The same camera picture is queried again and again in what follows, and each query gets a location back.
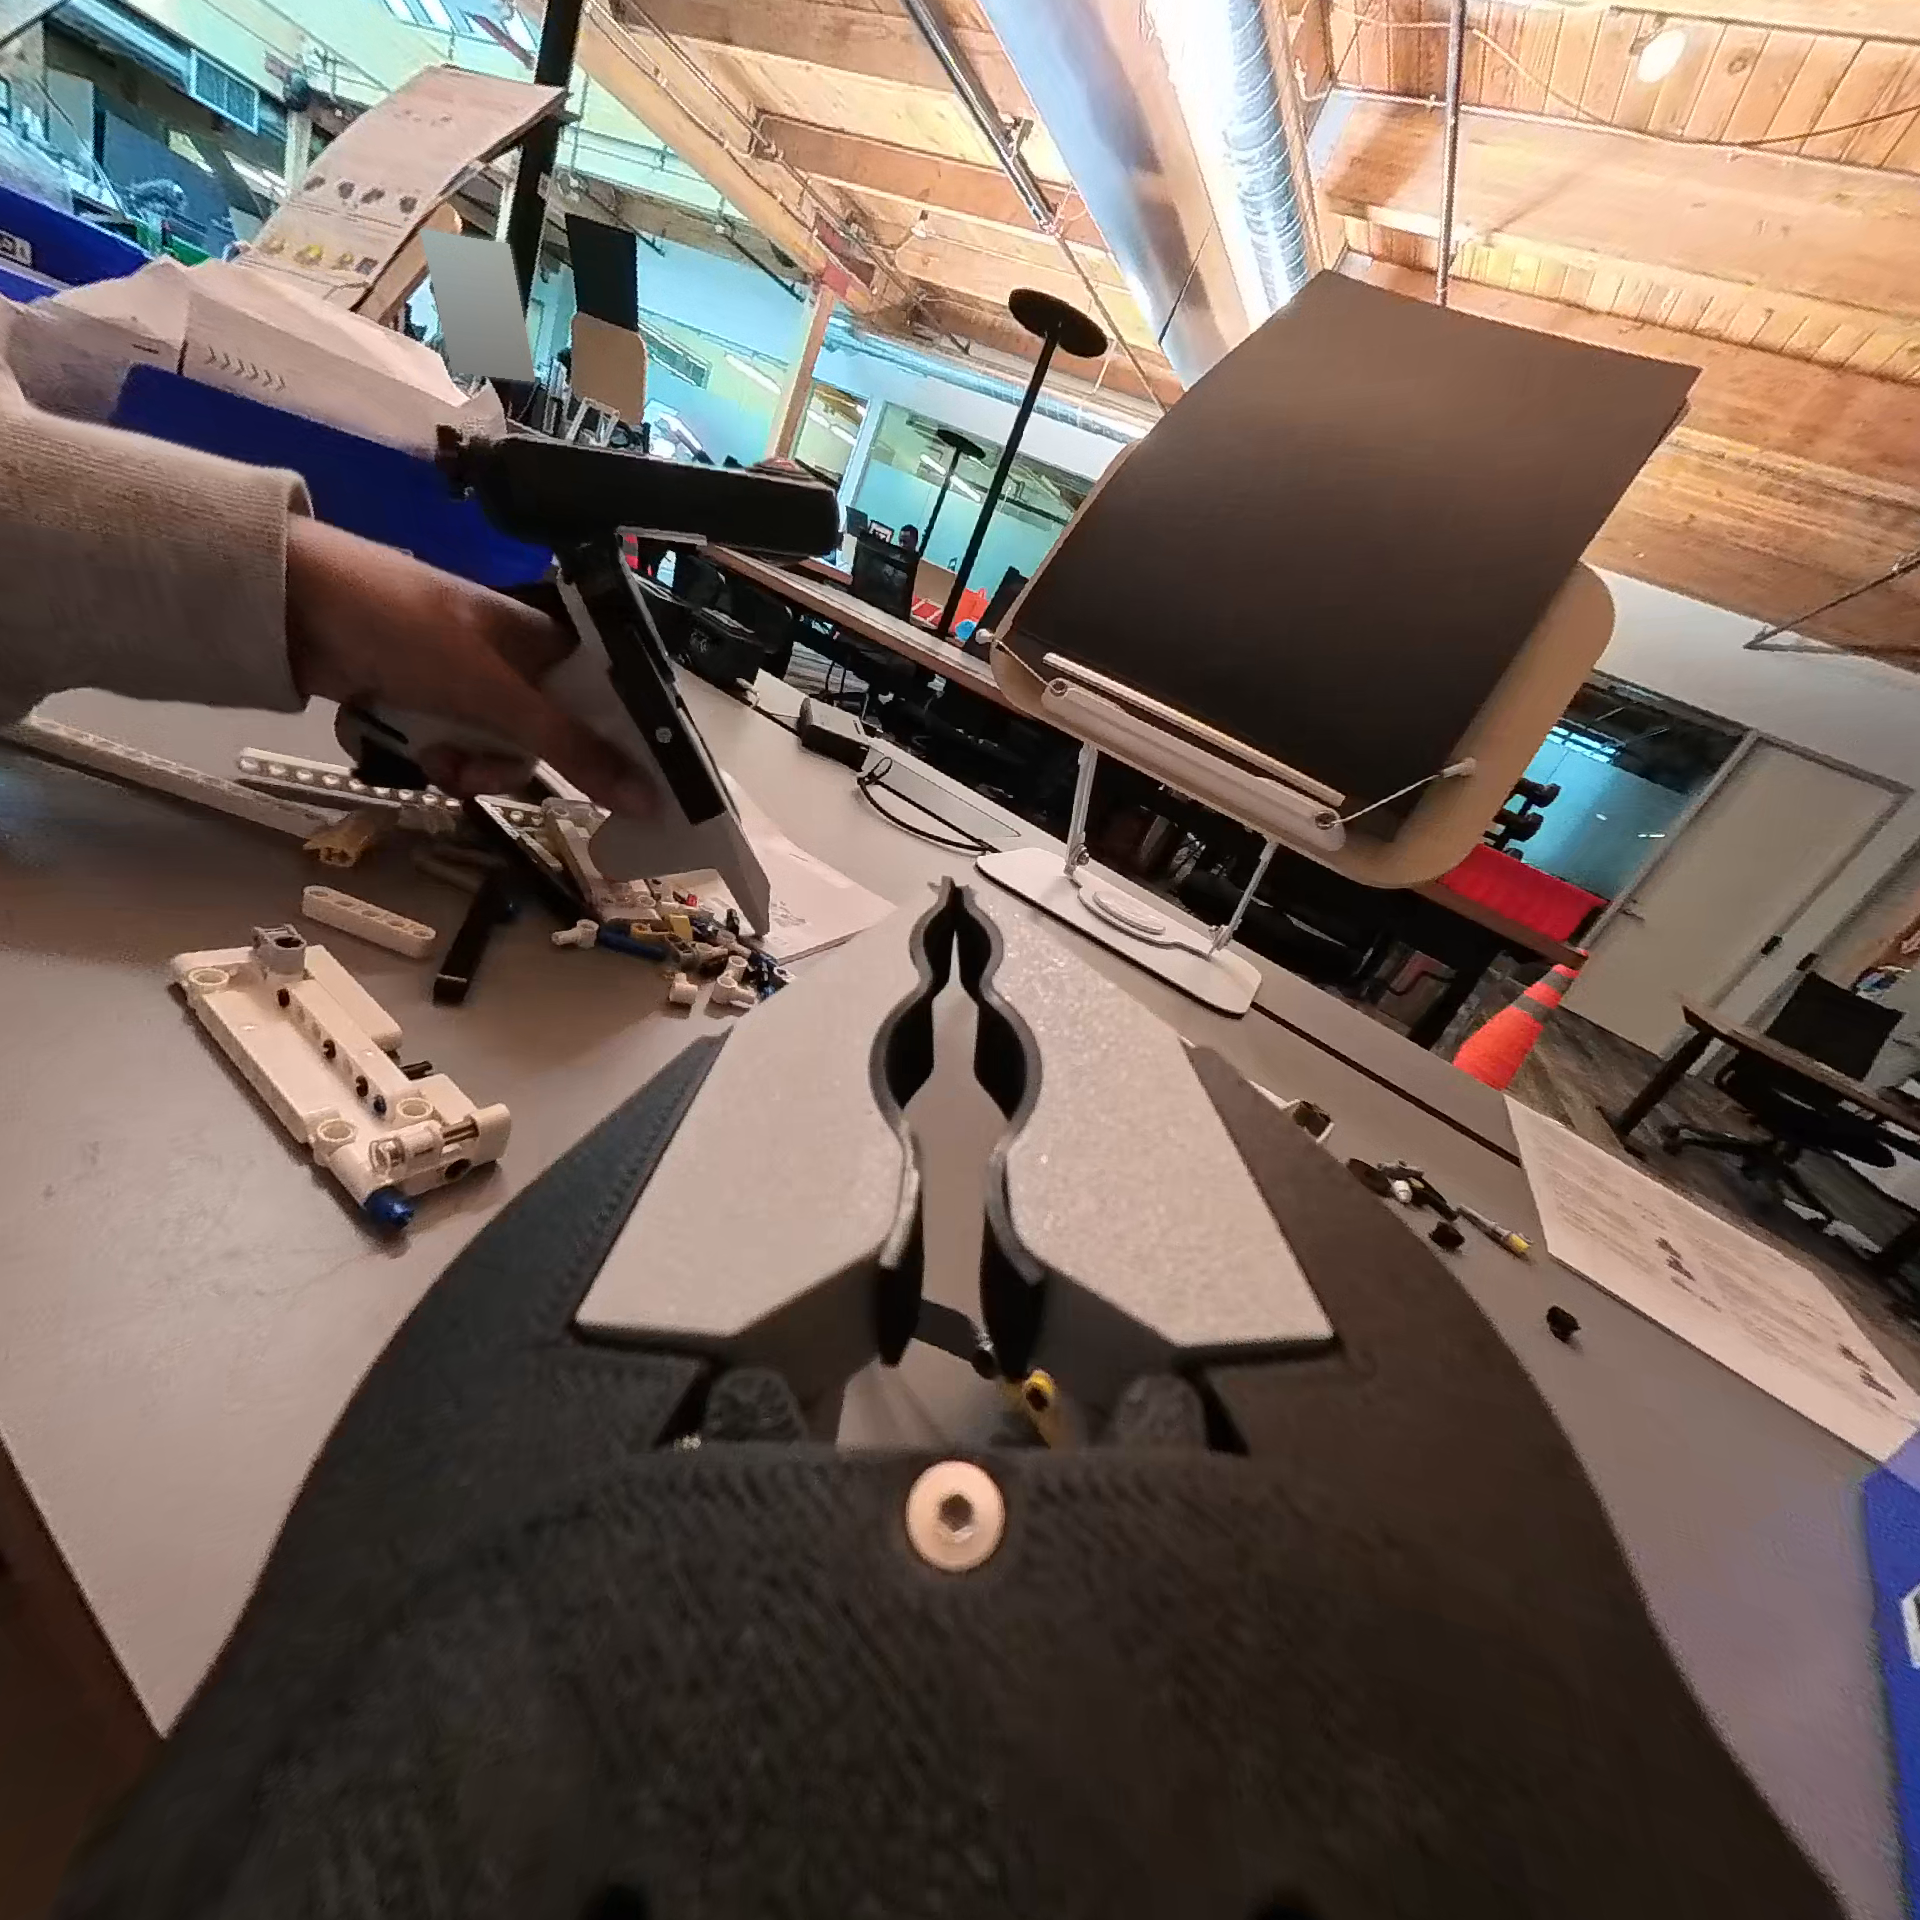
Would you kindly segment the white lego frame assembly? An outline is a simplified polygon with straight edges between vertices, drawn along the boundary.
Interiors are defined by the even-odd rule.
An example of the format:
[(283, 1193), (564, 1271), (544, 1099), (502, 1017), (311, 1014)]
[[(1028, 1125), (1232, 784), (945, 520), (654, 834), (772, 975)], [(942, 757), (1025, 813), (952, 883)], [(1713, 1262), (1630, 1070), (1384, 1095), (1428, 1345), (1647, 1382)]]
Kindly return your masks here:
[(601, 816), (590, 801), (481, 798), (468, 799), (464, 811), (471, 827), (518, 863), (562, 920), (620, 930), (663, 923), (657, 891), (644, 879), (616, 879), (596, 862), (592, 830)]

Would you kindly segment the black floor lamp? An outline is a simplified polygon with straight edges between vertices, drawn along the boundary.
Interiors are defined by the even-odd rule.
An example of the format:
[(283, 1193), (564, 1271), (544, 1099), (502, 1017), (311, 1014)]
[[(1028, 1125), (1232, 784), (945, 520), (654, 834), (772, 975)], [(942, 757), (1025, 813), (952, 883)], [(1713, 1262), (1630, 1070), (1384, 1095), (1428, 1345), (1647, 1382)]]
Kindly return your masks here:
[(1015, 571), (1028, 574), (1084, 496), (1087, 487), (1066, 469), (1050, 466), (1033, 446), (1041, 443), (1041, 430), (1048, 424), (1048, 384), (1071, 363), (1076, 363), (1082, 371), (1098, 368), (1108, 349), (1106, 329), (1060, 295), (1046, 295), (1031, 286), (1012, 290), (1011, 315), (1035, 345), (1038, 363), (1015, 408), (1012, 446), (996, 454), (996, 463), (1006, 463), (1006, 475), (972, 568), (972, 587), (978, 594), (996, 594), (1001, 581)]

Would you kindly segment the lego instruction booklet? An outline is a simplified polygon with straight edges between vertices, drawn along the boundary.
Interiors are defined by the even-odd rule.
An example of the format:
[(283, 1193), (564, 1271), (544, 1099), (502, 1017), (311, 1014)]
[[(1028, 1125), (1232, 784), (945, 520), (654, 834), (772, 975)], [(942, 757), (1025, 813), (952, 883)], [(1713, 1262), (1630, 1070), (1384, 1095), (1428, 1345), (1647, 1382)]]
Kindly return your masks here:
[(753, 850), (771, 881), (767, 928), (751, 920), (715, 871), (694, 871), (689, 888), (712, 918), (724, 920), (735, 912), (738, 926), (751, 931), (751, 943), (780, 965), (847, 943), (896, 912), (895, 902), (785, 834), (755, 839)]

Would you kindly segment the printed paper sheet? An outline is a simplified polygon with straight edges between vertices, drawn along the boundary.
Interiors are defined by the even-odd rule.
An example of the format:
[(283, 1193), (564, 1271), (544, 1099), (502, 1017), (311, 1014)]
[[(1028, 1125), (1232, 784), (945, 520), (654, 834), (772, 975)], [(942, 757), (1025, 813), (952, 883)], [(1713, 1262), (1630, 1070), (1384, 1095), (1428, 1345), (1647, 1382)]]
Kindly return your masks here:
[(1913, 1439), (1916, 1390), (1823, 1278), (1535, 1109), (1506, 1115), (1559, 1263), (1876, 1463)]

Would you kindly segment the red bin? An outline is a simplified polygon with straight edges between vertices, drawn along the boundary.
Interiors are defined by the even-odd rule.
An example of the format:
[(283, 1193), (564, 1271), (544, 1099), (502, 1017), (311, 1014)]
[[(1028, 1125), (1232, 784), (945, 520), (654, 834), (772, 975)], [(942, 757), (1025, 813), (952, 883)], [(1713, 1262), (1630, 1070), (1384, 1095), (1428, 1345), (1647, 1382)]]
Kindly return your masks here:
[(1475, 848), (1439, 883), (1502, 920), (1569, 945), (1583, 943), (1609, 905), (1604, 895), (1488, 845)]

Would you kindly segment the brown cardboard flap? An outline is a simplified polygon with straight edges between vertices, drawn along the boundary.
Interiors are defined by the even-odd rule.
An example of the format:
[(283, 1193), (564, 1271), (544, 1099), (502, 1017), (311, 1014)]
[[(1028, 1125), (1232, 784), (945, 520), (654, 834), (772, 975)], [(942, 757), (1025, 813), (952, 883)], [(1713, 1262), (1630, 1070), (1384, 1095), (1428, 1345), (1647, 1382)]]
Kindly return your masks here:
[(438, 209), (564, 99), (564, 87), (425, 66), (305, 167), (236, 259), (372, 318), (377, 297), (401, 295), (401, 269), (424, 266)]

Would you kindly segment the person's left hand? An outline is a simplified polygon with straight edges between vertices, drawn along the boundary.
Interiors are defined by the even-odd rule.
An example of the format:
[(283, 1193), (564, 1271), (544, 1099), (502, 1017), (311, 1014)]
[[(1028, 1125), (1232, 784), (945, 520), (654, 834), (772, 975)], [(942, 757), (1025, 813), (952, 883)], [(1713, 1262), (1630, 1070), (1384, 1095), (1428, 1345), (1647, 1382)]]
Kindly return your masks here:
[(502, 792), (546, 760), (610, 811), (654, 808), (642, 768), (546, 694), (576, 646), (550, 611), (308, 517), (288, 520), (283, 581), (286, 651), (306, 697), (463, 734), (417, 757), (433, 784)]

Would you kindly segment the silver ventilation duct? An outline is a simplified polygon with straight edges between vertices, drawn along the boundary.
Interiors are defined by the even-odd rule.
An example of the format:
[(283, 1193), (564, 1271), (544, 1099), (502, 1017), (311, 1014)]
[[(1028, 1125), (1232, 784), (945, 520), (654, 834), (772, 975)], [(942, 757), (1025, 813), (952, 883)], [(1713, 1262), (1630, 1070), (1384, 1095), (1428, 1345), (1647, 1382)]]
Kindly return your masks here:
[(1326, 266), (1286, 3), (983, 9), (1192, 385)]

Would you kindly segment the pile of small lego pieces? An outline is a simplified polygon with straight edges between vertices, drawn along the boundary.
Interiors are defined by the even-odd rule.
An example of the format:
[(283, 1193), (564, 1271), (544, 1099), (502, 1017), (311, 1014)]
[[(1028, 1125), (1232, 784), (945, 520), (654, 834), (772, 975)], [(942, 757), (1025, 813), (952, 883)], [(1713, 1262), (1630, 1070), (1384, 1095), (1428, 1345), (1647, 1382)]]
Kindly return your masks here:
[(791, 973), (753, 937), (736, 906), (650, 879), (604, 883), (595, 912), (551, 931), (560, 950), (607, 950), (663, 975), (665, 1000), (744, 1014), (785, 991)]

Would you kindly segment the book stand with black board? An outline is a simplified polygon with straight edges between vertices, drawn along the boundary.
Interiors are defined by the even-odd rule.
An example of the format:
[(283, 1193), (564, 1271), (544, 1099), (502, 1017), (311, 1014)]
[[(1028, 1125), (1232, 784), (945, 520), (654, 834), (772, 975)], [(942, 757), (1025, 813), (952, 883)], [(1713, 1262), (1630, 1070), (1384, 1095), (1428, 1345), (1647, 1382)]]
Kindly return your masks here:
[[(1095, 482), (992, 625), (992, 675), (1080, 747), (1057, 854), (976, 872), (1212, 1009), (1278, 851), (1380, 894), (1448, 877), (1595, 669), (1586, 563), (1700, 369), (1316, 273)], [(1113, 760), (1259, 841), (1214, 930), (1098, 877)]]

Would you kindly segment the white cardboard box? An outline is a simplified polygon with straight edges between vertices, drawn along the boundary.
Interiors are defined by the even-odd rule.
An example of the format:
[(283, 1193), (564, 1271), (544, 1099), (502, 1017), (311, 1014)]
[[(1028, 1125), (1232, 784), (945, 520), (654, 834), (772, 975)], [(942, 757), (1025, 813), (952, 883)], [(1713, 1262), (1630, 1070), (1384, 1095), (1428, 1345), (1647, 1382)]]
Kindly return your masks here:
[(6, 302), (6, 369), (50, 413), (105, 423), (140, 368), (412, 451), (433, 451), (443, 426), (495, 435), (507, 423), (489, 387), (464, 392), (424, 342), (241, 263), (158, 258)]

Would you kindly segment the orange traffic cone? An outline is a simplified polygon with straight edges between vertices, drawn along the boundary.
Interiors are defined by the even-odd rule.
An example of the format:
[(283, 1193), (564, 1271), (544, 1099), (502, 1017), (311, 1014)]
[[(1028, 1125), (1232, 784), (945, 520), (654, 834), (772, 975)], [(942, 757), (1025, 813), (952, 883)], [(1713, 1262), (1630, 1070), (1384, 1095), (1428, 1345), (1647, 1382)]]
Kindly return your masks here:
[(1577, 966), (1552, 966), (1500, 1013), (1481, 1021), (1458, 1045), (1451, 1064), (1472, 1081), (1506, 1091), (1576, 983)]

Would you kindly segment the long white lego beam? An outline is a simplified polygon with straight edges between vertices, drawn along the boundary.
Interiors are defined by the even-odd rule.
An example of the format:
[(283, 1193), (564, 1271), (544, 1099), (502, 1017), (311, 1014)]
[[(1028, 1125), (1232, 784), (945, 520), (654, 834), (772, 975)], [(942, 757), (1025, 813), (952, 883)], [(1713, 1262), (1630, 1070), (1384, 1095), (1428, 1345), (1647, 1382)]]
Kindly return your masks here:
[(158, 757), (63, 721), (24, 718), (2, 727), (2, 741), (40, 758), (215, 811), (246, 824), (281, 832), (297, 841), (306, 841), (345, 818), (338, 808), (280, 799), (241, 781), (206, 774), (179, 758)]
[(438, 785), (370, 784), (353, 768), (283, 752), (241, 749), (233, 774), (256, 792), (337, 811), (375, 811), (422, 832), (449, 832), (464, 803)]

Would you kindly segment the person's left forearm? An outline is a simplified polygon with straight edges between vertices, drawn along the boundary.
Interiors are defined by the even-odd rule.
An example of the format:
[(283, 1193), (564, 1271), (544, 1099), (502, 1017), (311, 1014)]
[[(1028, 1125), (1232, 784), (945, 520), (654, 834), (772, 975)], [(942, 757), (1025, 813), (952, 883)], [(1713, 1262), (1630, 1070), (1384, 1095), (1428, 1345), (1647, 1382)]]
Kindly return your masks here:
[(2, 720), (96, 687), (297, 713), (292, 471), (44, 413), (2, 371)]

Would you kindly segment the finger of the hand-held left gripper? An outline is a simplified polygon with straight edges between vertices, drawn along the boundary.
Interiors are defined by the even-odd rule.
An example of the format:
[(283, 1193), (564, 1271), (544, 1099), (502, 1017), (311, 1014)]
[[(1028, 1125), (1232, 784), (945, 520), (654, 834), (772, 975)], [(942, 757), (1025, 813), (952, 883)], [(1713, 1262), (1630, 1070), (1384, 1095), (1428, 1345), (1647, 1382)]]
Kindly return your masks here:
[(732, 803), (694, 823), (672, 795), (644, 813), (610, 811), (596, 824), (596, 866), (612, 879), (715, 877), (744, 928), (768, 935), (772, 886)]

